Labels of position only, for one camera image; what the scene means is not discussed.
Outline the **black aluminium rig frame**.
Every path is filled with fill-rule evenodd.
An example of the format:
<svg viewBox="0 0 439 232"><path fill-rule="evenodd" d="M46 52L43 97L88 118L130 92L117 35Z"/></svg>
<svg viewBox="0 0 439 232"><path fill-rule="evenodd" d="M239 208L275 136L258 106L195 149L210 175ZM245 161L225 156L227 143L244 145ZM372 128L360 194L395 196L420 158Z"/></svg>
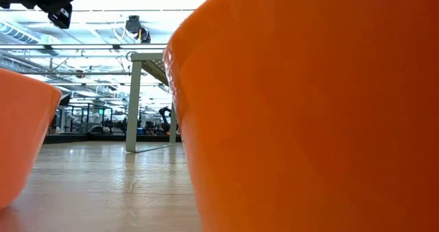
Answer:
<svg viewBox="0 0 439 232"><path fill-rule="evenodd" d="M43 143L54 144L54 143L74 143L74 142L83 142L83 141L122 142L125 140L126 140L125 135L65 134L65 135L47 135ZM169 135L137 135L137 142L169 143Z"/></svg>

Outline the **orange plastic mini bowl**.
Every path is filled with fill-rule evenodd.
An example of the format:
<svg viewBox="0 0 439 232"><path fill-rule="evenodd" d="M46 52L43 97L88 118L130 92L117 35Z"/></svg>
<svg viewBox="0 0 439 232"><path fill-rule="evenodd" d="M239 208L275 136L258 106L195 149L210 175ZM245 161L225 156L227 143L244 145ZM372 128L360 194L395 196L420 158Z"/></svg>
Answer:
<svg viewBox="0 0 439 232"><path fill-rule="evenodd" d="M163 58L202 232L439 232L439 0L207 0Z"/></svg>
<svg viewBox="0 0 439 232"><path fill-rule="evenodd" d="M0 210L24 190L61 96L54 86L0 69Z"/></svg>

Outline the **green perforated metal shelf riser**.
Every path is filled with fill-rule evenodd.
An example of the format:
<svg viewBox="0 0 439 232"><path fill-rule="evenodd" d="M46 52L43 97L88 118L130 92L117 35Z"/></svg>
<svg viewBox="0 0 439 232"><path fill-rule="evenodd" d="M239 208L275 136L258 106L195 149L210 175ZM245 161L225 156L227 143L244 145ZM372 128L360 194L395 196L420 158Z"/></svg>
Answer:
<svg viewBox="0 0 439 232"><path fill-rule="evenodd" d="M137 120L139 116L139 101L140 101L140 87L141 87L141 71L144 70L165 86L168 86L167 76L164 68L153 63L153 60L161 60L163 54L153 53L133 53L130 56L132 61L131 68L131 83L130 83L130 97L128 104L128 124L126 130L126 146L127 152L140 153L150 150L157 150L161 148L169 147L176 143L176 112L174 103L171 103L171 126L169 143L167 145L157 148L151 148L147 150L137 150Z"/></svg>

